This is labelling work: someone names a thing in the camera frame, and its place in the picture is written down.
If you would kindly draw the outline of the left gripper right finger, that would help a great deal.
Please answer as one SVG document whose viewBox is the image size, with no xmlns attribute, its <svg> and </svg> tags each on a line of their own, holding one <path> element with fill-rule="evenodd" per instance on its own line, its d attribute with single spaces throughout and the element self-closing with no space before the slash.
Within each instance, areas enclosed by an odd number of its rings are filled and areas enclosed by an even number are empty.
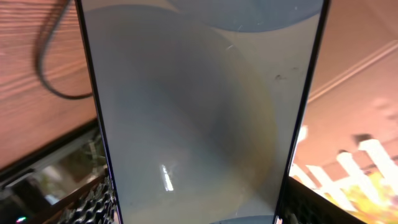
<svg viewBox="0 0 398 224">
<path fill-rule="evenodd" d="M 364 224 L 291 177 L 282 196 L 279 217 L 283 224 Z"/>
</svg>

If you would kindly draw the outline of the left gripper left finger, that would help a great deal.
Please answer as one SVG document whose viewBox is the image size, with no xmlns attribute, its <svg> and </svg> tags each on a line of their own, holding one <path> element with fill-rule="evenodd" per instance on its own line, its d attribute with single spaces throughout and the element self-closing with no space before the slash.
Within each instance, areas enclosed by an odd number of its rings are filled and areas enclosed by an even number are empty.
<svg viewBox="0 0 398 224">
<path fill-rule="evenodd" d="M 115 213 L 116 197 L 109 177 L 105 177 L 79 199 L 76 208 L 65 210 L 57 224 L 113 224 Z"/>
</svg>

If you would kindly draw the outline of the Galaxy smartphone with blue screen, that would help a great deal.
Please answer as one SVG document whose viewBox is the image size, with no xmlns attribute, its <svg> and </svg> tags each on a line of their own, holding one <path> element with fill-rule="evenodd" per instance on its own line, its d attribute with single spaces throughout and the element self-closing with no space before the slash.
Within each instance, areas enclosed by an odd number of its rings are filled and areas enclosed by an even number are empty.
<svg viewBox="0 0 398 224">
<path fill-rule="evenodd" d="M 329 5 L 76 2 L 121 223 L 276 221 Z"/>
</svg>

